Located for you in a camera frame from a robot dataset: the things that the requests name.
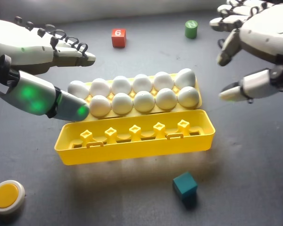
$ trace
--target red cube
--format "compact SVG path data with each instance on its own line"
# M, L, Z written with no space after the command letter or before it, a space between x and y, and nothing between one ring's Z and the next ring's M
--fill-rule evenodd
M116 48L124 48L126 46L126 29L113 29L112 45Z

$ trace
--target egg carton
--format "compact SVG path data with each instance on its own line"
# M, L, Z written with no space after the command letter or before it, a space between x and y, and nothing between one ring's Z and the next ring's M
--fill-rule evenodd
M174 80L177 73L173 73L173 74L170 74L172 79ZM148 76L150 78L150 80L153 82L154 80L154 76ZM128 80L132 83L134 81L134 78L128 78ZM109 85L111 85L113 83L113 80L108 80L107 81ZM86 85L88 86L88 88L90 88L92 82L87 82ZM179 103L176 104L176 106L170 110L163 110L163 109L160 109L157 105L154 106L154 108L147 112L147 113L141 113L139 111L137 111L134 106L133 106L133 109L127 113L127 114L124 114L124 115L120 115L120 114L117 114L115 113L114 111L110 111L108 114L106 114L105 116L103 117L95 117L93 116L92 114L89 114L87 116L87 118L84 120L84 121L93 121L93 120L98 120L98 119L109 119L109 118L117 118L117 117L131 117L131 116L137 116L137 115L145 115L145 114L154 114L154 113L163 113L163 112L179 112L179 111L188 111L188 110L192 110L192 109L197 109L199 108L201 105L202 105L202 100L201 100L201 95L200 95L200 91L199 91L199 86L198 86L198 82L197 82L197 79L196 79L196 82L195 82L195 87L194 87L198 94L199 94L199 102L196 106L194 107L184 107L182 105L180 105ZM178 96L178 92L180 91L179 88L177 88L176 86L174 86L172 88L172 91L175 93L176 96ZM156 98L156 95L158 93L157 90L155 90L154 88L151 90L150 92L154 98ZM129 93L129 97L134 100L134 97L135 97L136 93L131 90L131 92ZM114 94L113 93L110 93L107 97L108 101L111 103L112 100L113 100L113 97L114 97ZM92 99L92 96L88 96L85 101L90 104L90 101Z
M65 165L205 151L215 128L205 111L139 115L66 124L55 150Z

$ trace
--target green block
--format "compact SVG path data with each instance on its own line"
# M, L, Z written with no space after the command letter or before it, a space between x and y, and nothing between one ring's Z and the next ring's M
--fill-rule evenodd
M189 39L195 39L197 36L198 23L195 20L185 22L185 36Z
M189 172L173 179L173 186L181 200L184 200L196 193L197 183Z

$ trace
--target robotic hand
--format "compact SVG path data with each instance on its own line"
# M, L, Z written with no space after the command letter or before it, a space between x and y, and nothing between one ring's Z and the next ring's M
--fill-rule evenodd
M90 66L95 56L63 30L34 28L16 17L16 24L0 20L0 83L8 86L0 98L25 112L67 121L81 121L89 114L87 103L33 75L52 66Z
M227 0L218 7L220 18L210 21L218 32L231 32L226 40L219 40L220 66L227 65L241 49L274 63L273 69L263 69L226 86L219 94L227 101L253 102L283 92L283 4L261 0Z

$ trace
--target green cylinder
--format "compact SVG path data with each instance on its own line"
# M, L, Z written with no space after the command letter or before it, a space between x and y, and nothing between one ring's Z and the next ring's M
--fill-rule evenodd
M195 39L197 36L198 23L195 20L185 22L185 36L189 39Z

